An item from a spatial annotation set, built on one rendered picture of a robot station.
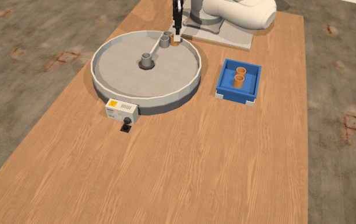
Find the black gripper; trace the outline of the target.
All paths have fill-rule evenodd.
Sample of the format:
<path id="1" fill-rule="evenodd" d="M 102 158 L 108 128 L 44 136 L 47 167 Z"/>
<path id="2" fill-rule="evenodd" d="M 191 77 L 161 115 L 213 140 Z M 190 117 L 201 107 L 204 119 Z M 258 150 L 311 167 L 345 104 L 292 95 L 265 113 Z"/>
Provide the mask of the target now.
<path id="1" fill-rule="evenodd" d="M 173 1 L 173 34 L 174 34 L 173 41 L 180 42 L 181 29 L 177 29 L 177 28 L 181 28 L 184 0 L 172 0 L 172 1 Z"/>

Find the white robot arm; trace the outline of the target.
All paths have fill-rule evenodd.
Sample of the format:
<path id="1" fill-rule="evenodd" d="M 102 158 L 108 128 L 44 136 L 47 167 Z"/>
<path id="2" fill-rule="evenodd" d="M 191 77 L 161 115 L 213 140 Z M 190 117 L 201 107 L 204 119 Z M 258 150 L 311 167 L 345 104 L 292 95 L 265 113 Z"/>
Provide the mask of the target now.
<path id="1" fill-rule="evenodd" d="M 224 20 L 249 30 L 266 29 L 276 15 L 275 0 L 191 0 L 183 26 L 218 35 Z M 217 17 L 218 16 L 218 17 Z"/>

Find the blue square tray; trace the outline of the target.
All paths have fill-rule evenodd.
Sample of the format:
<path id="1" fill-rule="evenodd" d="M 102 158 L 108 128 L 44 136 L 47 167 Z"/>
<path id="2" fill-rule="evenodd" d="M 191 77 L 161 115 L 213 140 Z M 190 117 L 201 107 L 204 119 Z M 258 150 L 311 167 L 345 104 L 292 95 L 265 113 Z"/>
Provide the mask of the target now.
<path id="1" fill-rule="evenodd" d="M 246 75 L 244 77 L 244 83 L 242 88 L 235 88 L 233 86 L 233 80 L 235 77 L 236 69 L 239 67 L 246 69 Z M 253 107 L 255 99 L 257 98 L 260 72 L 261 66 L 259 65 L 249 64 L 226 58 L 216 86 L 215 98 L 243 103 L 245 105 Z M 257 74 L 258 77 L 256 80 Z M 221 78 L 222 82 L 220 83 Z"/>

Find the bronze bushing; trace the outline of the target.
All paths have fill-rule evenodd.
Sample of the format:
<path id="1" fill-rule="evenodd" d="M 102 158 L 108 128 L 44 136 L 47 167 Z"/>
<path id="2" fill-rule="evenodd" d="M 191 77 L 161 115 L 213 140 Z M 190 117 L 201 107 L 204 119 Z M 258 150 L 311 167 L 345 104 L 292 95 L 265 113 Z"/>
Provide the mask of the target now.
<path id="1" fill-rule="evenodd" d="M 240 74 L 240 75 L 242 75 L 243 77 L 245 77 L 246 69 L 245 69 L 245 68 L 242 68 L 242 67 L 237 68 L 235 75 L 237 75 L 237 74 Z"/>
<path id="2" fill-rule="evenodd" d="M 170 36 L 170 44 L 172 46 L 178 46 L 180 44 L 180 42 L 174 42 L 173 41 L 173 39 L 174 39 L 173 37 L 174 37 L 174 34 L 171 34 L 171 36 Z"/>
<path id="3" fill-rule="evenodd" d="M 240 81 L 241 80 L 241 81 Z M 244 83 L 244 77 L 240 74 L 237 74 L 234 78 L 234 81 L 233 81 L 233 86 L 235 88 L 242 88 L 243 86 L 243 83 Z"/>

